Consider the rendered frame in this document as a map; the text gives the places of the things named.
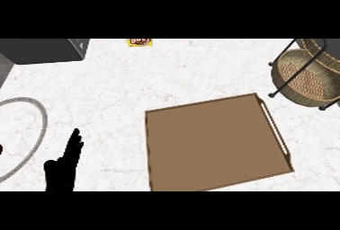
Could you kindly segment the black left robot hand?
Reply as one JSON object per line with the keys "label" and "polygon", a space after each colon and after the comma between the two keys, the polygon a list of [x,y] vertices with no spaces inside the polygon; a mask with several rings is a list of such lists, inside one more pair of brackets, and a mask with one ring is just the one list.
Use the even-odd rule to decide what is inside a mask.
{"label": "black left robot hand", "polygon": [[46,191],[72,191],[83,146],[83,137],[77,128],[72,131],[62,157],[58,160],[47,160],[44,162]]}

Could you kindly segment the brown wooden tray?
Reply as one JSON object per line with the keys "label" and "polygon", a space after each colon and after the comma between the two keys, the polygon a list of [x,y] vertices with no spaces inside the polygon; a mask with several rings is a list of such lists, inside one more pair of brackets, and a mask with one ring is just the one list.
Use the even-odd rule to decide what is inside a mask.
{"label": "brown wooden tray", "polygon": [[290,173],[290,152],[253,93],[146,112],[149,186],[211,190]]}

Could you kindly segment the tiered wicker basket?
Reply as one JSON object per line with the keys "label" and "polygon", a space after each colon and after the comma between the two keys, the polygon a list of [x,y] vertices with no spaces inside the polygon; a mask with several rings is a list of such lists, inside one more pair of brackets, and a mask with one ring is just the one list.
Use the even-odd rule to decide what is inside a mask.
{"label": "tiered wicker basket", "polygon": [[340,102],[340,39],[293,39],[270,66],[276,91],[293,103],[325,111]]}

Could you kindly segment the dark grey appliance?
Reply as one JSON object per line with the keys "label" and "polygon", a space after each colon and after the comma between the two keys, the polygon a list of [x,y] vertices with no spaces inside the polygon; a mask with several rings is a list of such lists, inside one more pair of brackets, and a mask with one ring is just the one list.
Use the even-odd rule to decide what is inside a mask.
{"label": "dark grey appliance", "polygon": [[90,39],[0,39],[0,87],[15,65],[81,61]]}

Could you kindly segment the yellow snack packet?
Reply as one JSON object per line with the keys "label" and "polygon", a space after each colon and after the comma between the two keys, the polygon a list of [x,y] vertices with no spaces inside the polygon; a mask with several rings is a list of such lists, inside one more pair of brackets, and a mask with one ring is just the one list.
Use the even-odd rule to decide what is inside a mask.
{"label": "yellow snack packet", "polygon": [[130,47],[149,47],[152,44],[152,39],[129,39],[127,45]]}

